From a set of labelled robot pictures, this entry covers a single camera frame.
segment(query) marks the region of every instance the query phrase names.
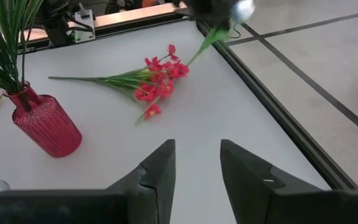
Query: red vase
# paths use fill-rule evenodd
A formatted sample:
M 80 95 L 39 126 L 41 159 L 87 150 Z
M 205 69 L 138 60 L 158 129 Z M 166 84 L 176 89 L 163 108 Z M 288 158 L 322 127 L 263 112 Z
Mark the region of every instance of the red vase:
M 5 95 L 16 105 L 13 122 L 50 156 L 78 148 L 82 135 L 54 97 L 37 95 L 28 82 L 20 93 Z

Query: metal bracket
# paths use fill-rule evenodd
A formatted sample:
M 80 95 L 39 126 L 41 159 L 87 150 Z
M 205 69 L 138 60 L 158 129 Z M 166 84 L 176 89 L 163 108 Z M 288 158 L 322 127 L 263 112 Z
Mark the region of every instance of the metal bracket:
M 89 14 L 89 16 L 84 17 L 84 18 L 82 18 L 81 12 L 76 12 L 75 13 L 75 20 L 76 21 L 81 22 L 83 24 L 86 24 L 86 25 L 92 27 L 92 32 L 78 31 L 78 30 L 74 31 L 74 39 L 75 39 L 76 44 L 91 41 L 91 40 L 95 39 L 94 24 L 93 24 L 93 12 L 92 12 L 92 10 L 87 10 L 87 13 Z M 75 24 L 75 26 L 83 28 L 83 26 L 78 25 L 78 24 Z

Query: black floor line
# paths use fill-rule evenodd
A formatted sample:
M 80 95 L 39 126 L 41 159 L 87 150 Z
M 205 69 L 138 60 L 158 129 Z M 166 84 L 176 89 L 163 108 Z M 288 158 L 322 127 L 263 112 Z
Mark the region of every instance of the black floor line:
M 314 27 L 318 27 L 318 26 L 323 26 L 323 25 L 326 25 L 326 24 L 331 24 L 333 22 L 344 21 L 344 20 L 353 19 L 353 18 L 357 18 L 357 17 L 358 17 L 358 13 L 357 14 L 352 14 L 352 15 L 349 15 L 349 16 L 338 17 L 338 18 L 335 18 L 335 19 L 329 19 L 329 20 L 326 20 L 326 21 L 315 22 L 315 23 L 312 23 L 312 24 L 304 25 L 304 26 L 298 26 L 298 27 L 294 27 L 294 28 L 289 28 L 289 29 L 285 29 L 285 30 L 271 32 L 271 33 L 268 33 L 268 34 L 262 34 L 260 36 L 262 38 L 274 37 L 274 36 L 277 36 L 277 35 L 282 35 L 282 34 L 287 34 L 287 33 L 291 33 L 291 32 L 296 32 L 296 31 L 299 31 L 299 30 L 304 30 L 304 29 L 314 28 Z M 253 41 L 253 40 L 257 40 L 257 38 L 255 36 L 254 37 L 248 37 L 248 38 L 245 38 L 245 39 L 242 39 L 242 40 L 233 40 L 233 41 L 227 42 L 226 44 L 227 44 L 227 46 L 233 46 L 233 45 L 236 45 L 236 44 L 243 44 L 243 43 L 250 42 L 250 41 Z
M 345 105 L 343 105 L 339 100 L 333 97 L 328 91 L 323 87 L 317 84 L 312 78 L 310 78 L 305 72 L 298 68 L 290 59 L 288 59 L 284 54 L 277 50 L 271 43 L 263 38 L 263 35 L 259 35 L 253 28 L 249 27 L 247 24 L 242 24 L 243 28 L 250 32 L 254 37 L 257 38 L 266 48 L 268 48 L 274 55 L 276 55 L 288 68 L 295 72 L 303 81 L 305 81 L 310 87 L 316 90 L 324 99 L 326 99 L 330 104 L 332 104 L 338 111 L 340 111 L 344 116 L 351 120 L 358 127 L 358 116 L 349 110 Z

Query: equipment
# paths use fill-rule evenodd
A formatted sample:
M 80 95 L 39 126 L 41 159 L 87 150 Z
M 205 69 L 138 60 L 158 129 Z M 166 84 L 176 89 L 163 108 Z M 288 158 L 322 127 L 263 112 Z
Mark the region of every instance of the equipment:
M 238 224 L 358 223 L 358 190 L 322 191 L 229 140 L 221 165 Z
M 93 40 L 94 16 L 91 10 L 85 10 L 79 3 L 80 11 L 75 18 L 68 13 L 69 0 L 45 0 L 38 13 L 39 21 L 43 25 L 52 46 L 59 47 L 74 42 Z M 68 21 L 76 24 L 69 27 Z
M 0 223 L 168 224 L 175 189 L 175 140 L 168 140 L 106 190 L 0 192 Z

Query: black cable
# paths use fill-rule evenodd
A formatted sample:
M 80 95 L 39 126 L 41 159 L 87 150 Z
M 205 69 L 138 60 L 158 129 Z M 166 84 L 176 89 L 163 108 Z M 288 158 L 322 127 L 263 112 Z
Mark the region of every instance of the black cable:
M 66 18 L 67 18 L 69 21 L 72 21 L 72 22 L 74 22 L 75 24 L 78 24 L 78 25 L 83 26 L 83 27 L 86 28 L 86 30 L 82 30 L 82 31 L 85 31 L 85 32 L 93 32 L 92 27 L 90 27 L 90 26 L 88 26 L 88 25 L 86 25 L 86 24 L 84 24 L 84 23 L 82 23 L 82 22 L 80 22 L 80 21 L 76 21 L 76 20 L 73 19 L 69 14 L 66 14 L 65 16 L 66 16 Z
M 44 29 L 44 27 L 41 24 L 36 24 L 36 23 L 33 24 L 32 28 L 33 29 L 42 29 L 42 30 Z M 30 29 L 30 25 L 27 25 L 25 27 L 25 29 Z
M 67 30 L 76 30 L 76 31 L 89 32 L 89 29 L 87 29 L 87 28 L 82 28 L 82 27 L 69 27 Z
M 84 6 L 94 6 L 94 5 L 97 5 L 97 4 L 109 4 L 109 3 L 108 2 L 97 2 L 97 3 L 92 3 L 92 4 L 82 3 L 82 5 L 84 5 Z
M 238 34 L 238 36 L 237 36 L 237 37 L 229 37 L 229 38 L 238 39 L 238 38 L 241 37 L 240 32 L 239 32 L 239 31 L 237 30 L 237 28 L 236 28 L 236 25 L 238 25 L 238 22 L 234 24 L 233 29 L 234 29 L 234 31 Z

